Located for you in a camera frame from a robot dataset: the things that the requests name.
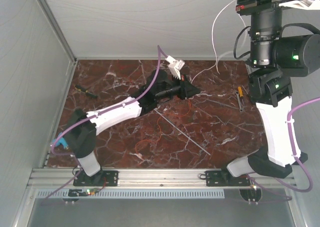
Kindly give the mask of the long white zip tie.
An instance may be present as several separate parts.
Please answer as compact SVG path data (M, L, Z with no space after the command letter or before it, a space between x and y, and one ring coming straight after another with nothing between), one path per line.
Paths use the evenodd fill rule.
M189 141L191 141L193 144L195 144L197 147L199 147L202 151L204 151L207 155L211 156L211 154L200 144L198 144L196 141L194 141L189 135L184 133L182 130L180 130L176 125L174 125L173 122L171 122L167 117L164 116L164 114L160 113L158 110L155 110L155 112L162 117L166 122L168 122L172 127L174 127L180 134L185 136Z

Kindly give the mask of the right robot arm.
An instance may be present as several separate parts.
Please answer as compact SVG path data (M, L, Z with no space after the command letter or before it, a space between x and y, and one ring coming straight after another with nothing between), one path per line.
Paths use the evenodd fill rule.
M250 36L250 50L245 53L249 74L249 98L262 119L267 146L237 158L221 173L227 186L239 176L257 173L286 178L294 165L302 164L308 155L297 145L292 109L293 77L306 77L320 67L320 31L309 23L297 27L305 35L284 36L282 23L285 9L318 10L320 0L236 0L235 10L250 16L245 28Z

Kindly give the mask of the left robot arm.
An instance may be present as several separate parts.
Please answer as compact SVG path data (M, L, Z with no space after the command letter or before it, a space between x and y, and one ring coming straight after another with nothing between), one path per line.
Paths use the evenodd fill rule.
M100 133L126 120L146 115L173 97L185 100L200 92L185 74L180 78L169 78L166 71L155 70L146 84L117 104L88 112L76 109L67 123L63 139L83 169L86 182L97 186L103 180L102 168L94 153L96 137Z

